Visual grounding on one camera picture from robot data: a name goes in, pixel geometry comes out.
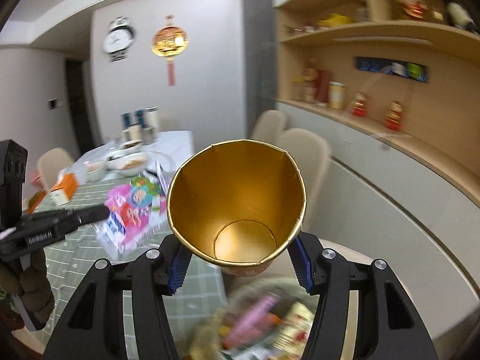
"gold lantern ornament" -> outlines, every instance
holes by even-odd
[[[188,36],[183,28],[174,26],[173,15],[165,16],[166,26],[157,31],[152,39],[152,51],[166,58],[166,69],[169,77],[169,86],[175,85],[175,67],[173,57],[183,53],[188,46]]]

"red tassel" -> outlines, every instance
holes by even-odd
[[[173,59],[166,60],[166,70],[169,75],[169,86],[175,85],[175,66],[173,65]]]

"pink snack package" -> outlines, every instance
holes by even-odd
[[[98,241],[114,260],[165,228],[166,194],[148,178],[132,178],[129,184],[112,188],[105,205],[110,209],[110,217],[94,228]]]
[[[256,335],[256,332],[254,334],[252,330],[254,330],[257,323],[268,314],[279,299],[278,295],[272,293],[268,293],[260,298],[229,331],[222,342],[223,346],[231,349],[248,342],[251,337]]]

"snack bag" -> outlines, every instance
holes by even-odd
[[[158,183],[145,177],[112,188],[105,201],[110,216],[94,225],[97,239],[118,260],[165,227],[167,197]]]

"blue gripper pad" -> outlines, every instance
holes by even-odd
[[[297,275],[298,283],[310,293],[314,287],[313,273],[311,268],[311,261],[307,255],[307,251],[303,247],[300,237],[295,240],[288,247],[290,259]]]
[[[183,280],[185,280],[190,260],[191,251],[183,245],[180,245],[172,259],[170,267],[170,277],[167,286],[171,294],[176,293],[177,290],[183,286]]]

